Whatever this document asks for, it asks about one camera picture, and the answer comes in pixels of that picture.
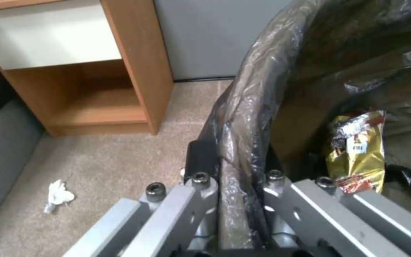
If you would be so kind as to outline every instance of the grey wall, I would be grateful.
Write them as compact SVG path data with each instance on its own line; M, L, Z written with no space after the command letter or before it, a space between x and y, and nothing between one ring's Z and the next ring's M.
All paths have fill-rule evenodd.
M248 48L290 0L155 0L174 78L236 75Z

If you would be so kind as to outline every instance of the grey sofa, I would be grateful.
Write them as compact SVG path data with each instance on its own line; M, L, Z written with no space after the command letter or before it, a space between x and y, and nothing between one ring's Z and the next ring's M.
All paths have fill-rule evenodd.
M44 129L15 95L5 99L0 105L1 205L29 160Z

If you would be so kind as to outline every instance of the floor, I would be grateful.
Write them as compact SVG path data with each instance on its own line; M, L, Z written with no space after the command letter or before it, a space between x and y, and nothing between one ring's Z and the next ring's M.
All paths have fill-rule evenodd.
M229 83L176 84L157 136L44 135L0 207L0 257L62 256L121 197L138 199L151 182L179 183L187 145ZM57 179L76 199L47 215Z

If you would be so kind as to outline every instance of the black plastic bag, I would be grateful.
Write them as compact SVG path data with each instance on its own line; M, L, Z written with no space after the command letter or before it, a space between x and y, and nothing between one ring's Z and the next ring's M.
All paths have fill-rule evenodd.
M325 125L356 108L386 111L386 162L411 170L411 0L293 1L250 48L199 137L220 158L220 247L269 241L269 143L292 180L318 176Z

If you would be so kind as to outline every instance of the gold wrapper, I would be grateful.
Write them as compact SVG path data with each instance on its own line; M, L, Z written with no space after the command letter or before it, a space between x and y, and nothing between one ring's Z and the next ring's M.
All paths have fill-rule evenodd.
M339 116L331 123L327 146L329 176L345 193L372 188L380 193L385 177L383 111Z

